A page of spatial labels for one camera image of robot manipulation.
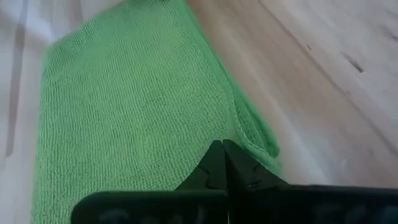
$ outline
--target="wood grain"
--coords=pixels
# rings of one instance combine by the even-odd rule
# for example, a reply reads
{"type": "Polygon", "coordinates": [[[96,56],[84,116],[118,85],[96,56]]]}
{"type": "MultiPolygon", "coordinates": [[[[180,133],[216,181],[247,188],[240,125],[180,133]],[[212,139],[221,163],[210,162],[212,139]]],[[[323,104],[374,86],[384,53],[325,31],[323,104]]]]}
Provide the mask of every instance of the wood grain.
{"type": "MultiPolygon", "coordinates": [[[[0,1],[0,218],[5,223],[29,222],[44,49],[120,1],[0,1]]],[[[309,9],[322,7],[323,16],[330,16],[340,4],[358,7],[352,16],[345,12],[352,22],[372,6],[370,0],[320,5],[327,1],[187,0],[226,68],[274,130],[283,178],[295,184],[397,187],[396,52],[372,42],[369,50],[377,49],[378,56],[372,58],[354,37],[341,44],[347,35],[342,30],[349,27],[311,30],[312,24],[302,21],[313,14],[300,17],[309,9]],[[305,11],[293,13],[294,4],[305,11]],[[380,80],[375,83],[371,74],[380,80]]],[[[388,10],[364,20],[379,24],[375,21],[394,17],[393,1],[383,3],[390,4],[388,10]]],[[[382,34],[392,44],[394,23],[384,25],[382,34]]],[[[366,44],[372,35],[362,33],[366,44]]]]}

